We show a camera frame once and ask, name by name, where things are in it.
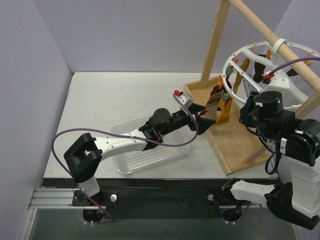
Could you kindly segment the maroon striped sock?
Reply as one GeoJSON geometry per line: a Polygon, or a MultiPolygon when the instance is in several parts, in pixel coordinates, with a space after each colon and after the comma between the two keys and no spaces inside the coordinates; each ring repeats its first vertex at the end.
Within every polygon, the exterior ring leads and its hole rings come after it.
{"type": "Polygon", "coordinates": [[[217,110],[219,107],[220,100],[222,99],[223,87],[218,84],[212,89],[209,99],[203,110],[199,115],[208,119],[217,119],[217,110]]]}

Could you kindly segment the teal clothespin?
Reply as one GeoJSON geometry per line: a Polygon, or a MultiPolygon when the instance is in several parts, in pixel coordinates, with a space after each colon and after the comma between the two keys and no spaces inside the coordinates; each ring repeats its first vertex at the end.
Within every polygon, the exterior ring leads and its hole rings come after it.
{"type": "Polygon", "coordinates": [[[225,93],[224,90],[221,91],[221,98],[223,101],[227,102],[230,98],[229,94],[228,93],[225,93]]]}

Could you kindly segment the white round sock hanger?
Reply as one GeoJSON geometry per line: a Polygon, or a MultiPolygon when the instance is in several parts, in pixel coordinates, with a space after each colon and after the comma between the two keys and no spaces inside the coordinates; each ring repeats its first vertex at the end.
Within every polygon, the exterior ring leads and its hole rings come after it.
{"type": "Polygon", "coordinates": [[[266,41],[246,45],[236,50],[223,66],[221,81],[225,90],[222,92],[222,97],[225,100],[232,98],[240,104],[245,104],[247,99],[241,98],[237,94],[239,86],[243,84],[258,93],[278,91],[284,97],[291,96],[298,103],[288,105],[285,109],[296,110],[299,108],[308,97],[291,80],[298,73],[293,68],[285,70],[290,65],[286,65],[281,60],[279,54],[281,45],[306,52],[307,56],[302,58],[302,62],[307,66],[310,65],[312,57],[320,57],[320,53],[312,48],[288,42],[284,38],[277,40],[274,46],[266,41]]]}

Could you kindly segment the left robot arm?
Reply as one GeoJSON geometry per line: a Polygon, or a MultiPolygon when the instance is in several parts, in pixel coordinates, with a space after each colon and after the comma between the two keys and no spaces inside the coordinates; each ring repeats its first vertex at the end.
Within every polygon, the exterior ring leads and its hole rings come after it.
{"type": "Polygon", "coordinates": [[[193,103],[189,110],[190,114],[182,109],[170,113],[166,108],[159,108],[143,126],[118,137],[93,137],[90,133],[82,134],[63,157],[73,181],[84,192],[83,199],[91,206],[97,205],[102,199],[100,186],[95,178],[101,161],[128,152],[154,149],[163,143],[165,135],[184,126],[201,135],[216,122],[198,114],[204,110],[201,105],[193,103]]]}

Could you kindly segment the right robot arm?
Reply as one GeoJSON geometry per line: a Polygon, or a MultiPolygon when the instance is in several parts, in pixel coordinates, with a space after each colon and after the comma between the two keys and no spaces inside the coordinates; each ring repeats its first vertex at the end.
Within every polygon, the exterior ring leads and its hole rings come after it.
{"type": "Polygon", "coordinates": [[[232,179],[222,190],[227,204],[248,201],[267,205],[279,219],[312,230],[320,222],[320,122],[298,119],[283,107],[278,91],[251,91],[240,109],[247,131],[274,146],[274,165],[282,156],[290,164],[291,181],[276,185],[232,179]]]}

